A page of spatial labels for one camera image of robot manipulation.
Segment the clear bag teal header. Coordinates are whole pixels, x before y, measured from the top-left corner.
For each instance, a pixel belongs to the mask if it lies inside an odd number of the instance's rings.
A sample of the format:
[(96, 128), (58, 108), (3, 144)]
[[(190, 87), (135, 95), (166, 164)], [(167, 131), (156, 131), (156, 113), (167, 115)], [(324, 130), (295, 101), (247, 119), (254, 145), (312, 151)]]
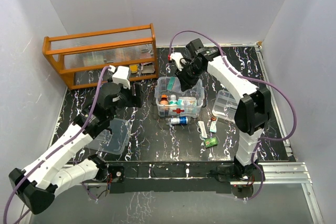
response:
[(177, 77), (170, 77), (166, 89), (171, 92), (179, 92), (181, 89), (179, 79)]

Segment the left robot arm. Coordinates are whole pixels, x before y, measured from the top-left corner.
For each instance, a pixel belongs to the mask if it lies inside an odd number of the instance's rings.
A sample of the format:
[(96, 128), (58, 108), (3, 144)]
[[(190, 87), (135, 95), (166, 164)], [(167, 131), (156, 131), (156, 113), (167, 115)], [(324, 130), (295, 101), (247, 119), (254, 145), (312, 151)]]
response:
[(110, 130), (110, 122), (119, 109), (140, 108), (142, 104), (140, 83), (130, 88), (114, 82), (103, 84), (98, 96), (75, 117), (63, 136), (30, 165), (10, 172), (15, 194), (37, 215), (65, 190), (87, 180), (104, 181), (109, 173), (108, 164), (97, 154), (72, 167), (64, 166), (101, 132)]

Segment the blue white spray can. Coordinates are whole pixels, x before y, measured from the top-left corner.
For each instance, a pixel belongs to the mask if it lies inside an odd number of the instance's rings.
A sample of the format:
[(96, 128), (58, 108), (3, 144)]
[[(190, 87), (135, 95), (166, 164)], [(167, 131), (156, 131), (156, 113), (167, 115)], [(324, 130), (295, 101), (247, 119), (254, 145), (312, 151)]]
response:
[(168, 120), (170, 125), (187, 125), (189, 121), (188, 116), (177, 116)]

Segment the white teal ointment tube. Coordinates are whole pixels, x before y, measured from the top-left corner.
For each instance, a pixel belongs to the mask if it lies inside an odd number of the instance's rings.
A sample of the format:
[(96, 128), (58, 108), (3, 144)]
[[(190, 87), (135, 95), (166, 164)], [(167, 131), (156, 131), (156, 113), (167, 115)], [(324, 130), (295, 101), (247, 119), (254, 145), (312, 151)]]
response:
[(209, 128), (209, 131), (210, 131), (211, 133), (216, 133), (216, 132), (217, 132), (216, 123), (217, 123), (216, 120), (212, 120), (212, 121), (211, 121), (211, 125), (210, 125), (210, 128)]

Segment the clear divider tray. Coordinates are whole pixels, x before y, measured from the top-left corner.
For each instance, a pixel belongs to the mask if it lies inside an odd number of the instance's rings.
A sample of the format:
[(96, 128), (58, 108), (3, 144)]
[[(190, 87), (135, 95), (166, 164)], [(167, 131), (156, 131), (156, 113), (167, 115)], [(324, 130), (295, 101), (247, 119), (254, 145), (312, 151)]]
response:
[(213, 116), (227, 122), (235, 123), (234, 117), (237, 110), (237, 102), (232, 94), (225, 90), (217, 93), (213, 108)]

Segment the clear first aid box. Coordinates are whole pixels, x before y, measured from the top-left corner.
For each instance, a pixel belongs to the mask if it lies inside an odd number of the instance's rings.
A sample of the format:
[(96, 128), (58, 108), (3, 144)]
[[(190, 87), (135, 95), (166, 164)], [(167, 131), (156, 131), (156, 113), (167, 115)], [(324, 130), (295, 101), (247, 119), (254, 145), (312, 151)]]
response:
[(155, 86), (155, 105), (158, 116), (189, 116), (197, 118), (204, 105), (205, 91), (202, 80), (182, 91), (177, 77), (160, 77)]

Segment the white bottle green band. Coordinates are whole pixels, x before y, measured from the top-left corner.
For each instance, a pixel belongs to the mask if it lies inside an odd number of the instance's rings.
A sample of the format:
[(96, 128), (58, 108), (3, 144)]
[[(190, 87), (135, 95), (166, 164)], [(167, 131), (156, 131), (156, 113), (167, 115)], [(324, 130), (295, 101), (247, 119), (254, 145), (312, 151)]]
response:
[(170, 95), (169, 105), (178, 105), (178, 99), (176, 98), (176, 95)]

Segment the brown bottle orange cap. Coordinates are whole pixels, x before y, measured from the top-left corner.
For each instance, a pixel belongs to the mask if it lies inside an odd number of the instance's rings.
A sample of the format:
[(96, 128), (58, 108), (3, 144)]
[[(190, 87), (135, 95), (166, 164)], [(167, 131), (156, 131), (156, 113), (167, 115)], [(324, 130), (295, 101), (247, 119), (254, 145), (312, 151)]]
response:
[(169, 100), (166, 94), (161, 96), (160, 105), (169, 105)]

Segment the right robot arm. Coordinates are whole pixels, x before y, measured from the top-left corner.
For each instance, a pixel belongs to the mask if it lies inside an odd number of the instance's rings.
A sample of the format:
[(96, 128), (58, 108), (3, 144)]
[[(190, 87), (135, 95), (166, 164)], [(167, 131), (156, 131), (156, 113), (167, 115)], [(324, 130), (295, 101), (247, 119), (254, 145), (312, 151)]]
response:
[(200, 39), (191, 41), (186, 48), (191, 59), (185, 59), (177, 52), (170, 54), (170, 59), (177, 66), (175, 74), (181, 90), (194, 87), (200, 75), (207, 72), (224, 85), (237, 103), (234, 122), (239, 129), (239, 146), (233, 165), (220, 174), (247, 180), (256, 168), (259, 138), (271, 117), (270, 91), (246, 80), (229, 63), (221, 48), (206, 48)]

